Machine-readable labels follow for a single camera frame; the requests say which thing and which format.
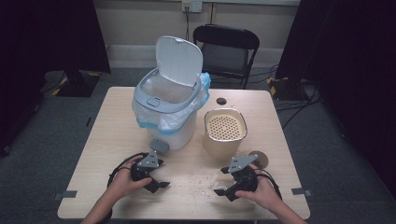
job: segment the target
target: small round object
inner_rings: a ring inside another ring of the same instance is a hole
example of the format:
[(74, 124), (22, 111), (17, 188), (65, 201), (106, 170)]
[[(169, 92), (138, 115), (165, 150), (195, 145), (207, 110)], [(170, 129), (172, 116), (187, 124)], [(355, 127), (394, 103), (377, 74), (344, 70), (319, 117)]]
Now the small round object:
[(225, 104), (227, 104), (227, 100), (220, 97), (216, 100), (216, 103), (218, 103), (218, 105), (225, 105)]
[(257, 160), (255, 160), (253, 162), (254, 165), (257, 166), (257, 168), (259, 169), (264, 169), (265, 167), (267, 167), (269, 161), (268, 161), (268, 157), (260, 151), (251, 151), (249, 154), (250, 155), (257, 155), (259, 158)]

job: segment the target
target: perforated lid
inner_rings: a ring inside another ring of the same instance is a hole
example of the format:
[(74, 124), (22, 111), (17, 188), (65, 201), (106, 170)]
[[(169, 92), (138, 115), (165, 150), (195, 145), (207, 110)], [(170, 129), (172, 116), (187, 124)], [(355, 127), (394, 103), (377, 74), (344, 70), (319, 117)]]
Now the perforated lid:
[(156, 44), (156, 59), (160, 75), (181, 85), (194, 86), (202, 72), (201, 50), (181, 38), (160, 37)]

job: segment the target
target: black controller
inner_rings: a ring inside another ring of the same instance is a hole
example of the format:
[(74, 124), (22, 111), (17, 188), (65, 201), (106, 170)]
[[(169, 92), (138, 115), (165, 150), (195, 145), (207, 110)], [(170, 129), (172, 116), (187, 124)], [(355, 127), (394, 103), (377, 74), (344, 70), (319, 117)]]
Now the black controller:
[[(224, 174), (228, 174), (229, 167), (224, 167), (221, 171)], [(238, 199), (238, 197), (235, 196), (235, 193), (238, 190), (256, 191), (259, 182), (257, 180), (256, 173), (252, 168), (250, 168), (250, 166), (247, 166), (240, 171), (233, 172), (231, 175), (236, 183), (228, 189), (214, 189), (219, 196), (226, 196), (232, 202), (235, 199)]]
[[(134, 165), (132, 165), (131, 167), (131, 178), (134, 181), (141, 180), (146, 177), (151, 177), (149, 173), (160, 167), (161, 164), (163, 164), (163, 160), (158, 159), (156, 151), (153, 151), (151, 153), (148, 152), (137, 153), (132, 157), (125, 159), (117, 168), (113, 170), (113, 173), (110, 175), (110, 178), (108, 179), (107, 186), (110, 186), (111, 182), (113, 181), (114, 177), (116, 176), (117, 172), (120, 169), (126, 168), (126, 167), (122, 167), (122, 165), (131, 158), (136, 156), (143, 156), (143, 158), (136, 161)], [(145, 189), (147, 189), (151, 193), (156, 192), (159, 188), (162, 189), (166, 188), (170, 184), (170, 182), (160, 183), (152, 177), (151, 179), (152, 181), (145, 186)]]
[(264, 170), (261, 170), (261, 174), (257, 174), (249, 166), (250, 163), (254, 162), (258, 158), (259, 156), (257, 154), (233, 157), (231, 159), (230, 167), (224, 167), (220, 170), (224, 174), (231, 174), (233, 176), (233, 180), (235, 180), (235, 183), (229, 189), (214, 189), (214, 191), (219, 196), (226, 196), (232, 202), (235, 199), (238, 199), (238, 197), (236, 197), (235, 195), (238, 190), (251, 192), (256, 191), (259, 185), (259, 180), (257, 179), (257, 177), (263, 176), (270, 180), (270, 182), (274, 186), (276, 194), (279, 196), (280, 199), (282, 199), (282, 195), (279, 191), (279, 186), (276, 184), (275, 180), (271, 177), (271, 175)]
[[(163, 164), (163, 160), (157, 158), (155, 151), (151, 153), (141, 153), (141, 155), (143, 155), (143, 158), (136, 161), (132, 166), (131, 178), (134, 181), (141, 180), (146, 177), (152, 178), (149, 173)], [(145, 186), (145, 189), (154, 193), (159, 188), (166, 188), (169, 184), (170, 182), (158, 182), (152, 178), (152, 181)]]

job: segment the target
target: finger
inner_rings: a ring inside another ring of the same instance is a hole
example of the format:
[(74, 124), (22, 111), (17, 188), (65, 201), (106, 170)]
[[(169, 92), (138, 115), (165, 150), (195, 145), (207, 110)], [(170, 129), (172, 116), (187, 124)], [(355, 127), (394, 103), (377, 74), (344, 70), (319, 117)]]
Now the finger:
[(139, 159), (142, 159), (142, 158), (143, 158), (142, 155), (135, 156), (135, 157), (131, 158), (130, 160), (128, 160), (127, 162), (125, 162), (124, 166), (125, 166), (125, 167), (128, 167), (128, 168), (131, 168), (132, 165), (133, 165), (136, 161), (138, 161)]
[(253, 163), (250, 163), (248, 166), (250, 166), (250, 168), (252, 168), (254, 170), (254, 172), (258, 175), (262, 173), (262, 170), (260, 170), (256, 165), (254, 165)]
[(248, 192), (248, 191), (244, 191), (244, 190), (238, 190), (235, 193), (235, 196), (239, 197), (239, 198), (244, 198), (244, 199), (249, 199), (249, 200), (254, 201), (254, 196), (253, 196), (252, 192)]
[(143, 188), (147, 184), (151, 183), (151, 181), (152, 181), (151, 177), (146, 177), (144, 179), (141, 179), (141, 180), (138, 180), (138, 181), (134, 181), (134, 187), (135, 188)]

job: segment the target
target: wrist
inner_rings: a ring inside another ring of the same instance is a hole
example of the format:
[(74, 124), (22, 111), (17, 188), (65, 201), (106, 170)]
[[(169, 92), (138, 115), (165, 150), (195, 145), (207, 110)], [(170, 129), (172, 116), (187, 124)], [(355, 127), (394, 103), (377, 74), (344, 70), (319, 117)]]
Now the wrist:
[(116, 190), (106, 189), (106, 191), (102, 195), (102, 198), (108, 203), (114, 205), (122, 197)]

